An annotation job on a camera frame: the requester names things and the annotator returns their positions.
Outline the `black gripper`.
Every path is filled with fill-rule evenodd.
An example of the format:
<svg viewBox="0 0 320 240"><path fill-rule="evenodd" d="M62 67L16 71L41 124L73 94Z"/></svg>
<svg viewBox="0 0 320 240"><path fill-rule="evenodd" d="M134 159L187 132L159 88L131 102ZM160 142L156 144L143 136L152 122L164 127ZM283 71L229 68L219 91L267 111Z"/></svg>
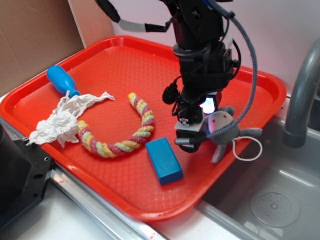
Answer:
<svg viewBox="0 0 320 240"><path fill-rule="evenodd" d="M173 53L179 59L180 76L164 90L162 100L173 105L172 115L178 120L174 143L187 153L195 153L201 143L193 139L202 135L203 112L212 114L218 109L220 91L235 77L238 61L233 60L232 50L224 43L208 43L197 49L176 44Z"/></svg>

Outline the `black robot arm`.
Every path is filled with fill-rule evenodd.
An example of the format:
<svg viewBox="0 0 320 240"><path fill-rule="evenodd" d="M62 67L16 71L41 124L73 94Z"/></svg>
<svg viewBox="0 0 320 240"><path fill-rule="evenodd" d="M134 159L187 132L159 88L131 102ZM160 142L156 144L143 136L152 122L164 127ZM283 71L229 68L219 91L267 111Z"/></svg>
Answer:
<svg viewBox="0 0 320 240"><path fill-rule="evenodd" d="M179 59L183 88L178 90L175 79L163 92L162 100L173 105L172 115L177 118L176 140L179 147L196 152L200 144L193 138L203 137L204 112L201 104L207 97L227 87L235 77L239 63L232 59L232 51L224 44L227 28L223 16L210 9L202 0L164 1L172 15L176 45L173 53Z"/></svg>

